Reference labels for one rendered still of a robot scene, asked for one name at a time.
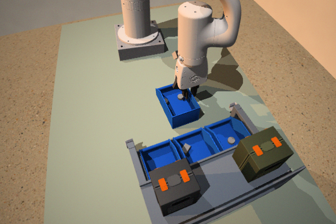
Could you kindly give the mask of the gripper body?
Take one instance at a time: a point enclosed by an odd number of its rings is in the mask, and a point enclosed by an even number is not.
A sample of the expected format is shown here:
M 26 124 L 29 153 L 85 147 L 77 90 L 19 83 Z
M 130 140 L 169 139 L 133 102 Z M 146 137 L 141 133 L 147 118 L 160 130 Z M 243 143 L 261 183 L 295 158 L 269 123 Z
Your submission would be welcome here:
M 177 78 L 177 85 L 179 89 L 184 90 L 207 81 L 208 63 L 206 60 L 197 66 L 185 65 L 182 61 L 177 59 L 175 67 L 175 79 Z

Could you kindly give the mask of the grey metal shelf frame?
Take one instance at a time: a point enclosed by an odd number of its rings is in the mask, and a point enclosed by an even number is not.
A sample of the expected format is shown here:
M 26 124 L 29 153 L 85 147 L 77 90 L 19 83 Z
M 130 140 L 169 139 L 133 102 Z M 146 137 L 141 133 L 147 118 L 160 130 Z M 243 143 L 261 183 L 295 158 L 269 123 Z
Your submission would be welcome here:
M 239 117 L 251 135 L 259 132 L 239 104 L 233 102 L 229 108 L 230 116 Z M 140 151 L 136 151 L 132 138 L 126 140 L 125 145 L 152 224 L 207 224 L 278 189 L 306 168 L 304 165 L 292 172 L 284 162 L 278 169 L 248 183 L 232 157 L 235 145 L 191 163 L 201 188 L 196 203 L 163 217 Z

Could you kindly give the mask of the blue bin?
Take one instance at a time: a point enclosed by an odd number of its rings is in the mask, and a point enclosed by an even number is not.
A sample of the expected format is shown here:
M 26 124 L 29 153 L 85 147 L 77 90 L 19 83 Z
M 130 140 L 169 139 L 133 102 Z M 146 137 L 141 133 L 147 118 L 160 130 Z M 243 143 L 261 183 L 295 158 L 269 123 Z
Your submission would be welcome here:
M 241 139 L 251 135 L 243 125 L 242 121 L 231 116 L 205 126 L 204 130 L 212 136 L 220 152 L 237 145 Z M 229 137 L 235 139 L 234 144 L 229 144 L 227 142 Z
M 191 146 L 186 155 L 182 150 L 185 143 Z M 187 158 L 189 164 L 220 152 L 212 136 L 202 127 L 174 137 L 173 144 L 175 145 L 180 158 Z
M 148 172 L 181 159 L 170 139 L 139 151 L 149 180 Z
M 172 127 L 177 127 L 197 121 L 199 118 L 200 106 L 188 90 L 188 99 L 184 97 L 183 100 L 177 98 L 178 94 L 182 94 L 182 90 L 173 89 L 173 84 L 156 88 L 156 95 L 166 114 L 166 117 Z M 166 104 L 164 99 L 168 99 Z

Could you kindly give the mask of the olive green case with orange latches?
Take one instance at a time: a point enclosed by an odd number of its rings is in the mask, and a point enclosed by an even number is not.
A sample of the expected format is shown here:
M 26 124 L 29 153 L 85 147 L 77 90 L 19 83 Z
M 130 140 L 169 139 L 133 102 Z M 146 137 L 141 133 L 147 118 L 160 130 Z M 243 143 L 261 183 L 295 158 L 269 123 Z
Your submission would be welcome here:
M 294 152 L 274 126 L 241 139 L 232 155 L 248 183 L 278 169 Z

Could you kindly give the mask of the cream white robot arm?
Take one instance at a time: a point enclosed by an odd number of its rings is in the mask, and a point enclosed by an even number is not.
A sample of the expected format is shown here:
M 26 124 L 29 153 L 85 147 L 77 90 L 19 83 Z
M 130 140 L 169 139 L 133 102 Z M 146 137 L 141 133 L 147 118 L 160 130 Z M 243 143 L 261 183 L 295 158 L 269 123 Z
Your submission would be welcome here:
M 200 1 L 185 2 L 178 8 L 178 50 L 172 53 L 185 65 L 197 66 L 206 60 L 209 47 L 231 47 L 238 36 L 241 20 L 240 0 L 220 0 L 221 18 L 212 18 L 212 8 Z M 121 0 L 124 25 L 119 39 L 128 45 L 154 41 L 158 29 L 150 24 L 150 0 Z

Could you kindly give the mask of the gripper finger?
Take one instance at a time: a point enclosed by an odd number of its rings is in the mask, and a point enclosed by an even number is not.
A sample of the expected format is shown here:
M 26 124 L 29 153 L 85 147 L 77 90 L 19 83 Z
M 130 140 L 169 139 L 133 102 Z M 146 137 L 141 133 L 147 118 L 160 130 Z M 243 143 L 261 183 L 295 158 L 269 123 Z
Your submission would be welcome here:
M 191 87 L 191 93 L 195 97 L 197 93 L 197 89 L 199 88 L 199 85 Z
M 173 89 L 179 89 L 178 85 L 177 85 L 177 78 L 175 79 L 173 85 L 172 85 Z M 182 90 L 182 95 L 188 99 L 188 90 L 187 89 L 184 89 Z

